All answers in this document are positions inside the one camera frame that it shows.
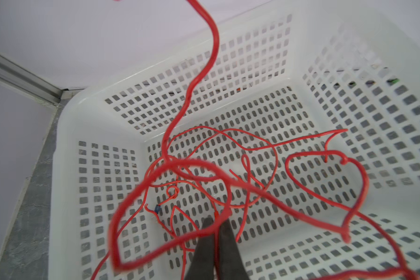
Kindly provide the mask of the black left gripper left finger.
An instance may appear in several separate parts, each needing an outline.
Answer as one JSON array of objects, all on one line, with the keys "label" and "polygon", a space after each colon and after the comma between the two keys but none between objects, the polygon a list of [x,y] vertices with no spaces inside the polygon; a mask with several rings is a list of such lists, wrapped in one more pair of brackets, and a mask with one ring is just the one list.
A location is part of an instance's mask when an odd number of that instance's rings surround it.
[{"label": "black left gripper left finger", "polygon": [[185,280],[213,280],[215,263],[214,234],[198,239],[196,250],[184,279]]}]

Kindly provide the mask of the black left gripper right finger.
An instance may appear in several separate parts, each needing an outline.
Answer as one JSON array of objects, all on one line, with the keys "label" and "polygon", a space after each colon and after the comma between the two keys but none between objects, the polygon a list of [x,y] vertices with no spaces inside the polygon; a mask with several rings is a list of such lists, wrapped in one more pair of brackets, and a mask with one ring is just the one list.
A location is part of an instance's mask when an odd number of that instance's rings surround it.
[{"label": "black left gripper right finger", "polygon": [[233,234],[230,220],[219,227],[218,277],[220,280],[248,280],[248,274]]}]

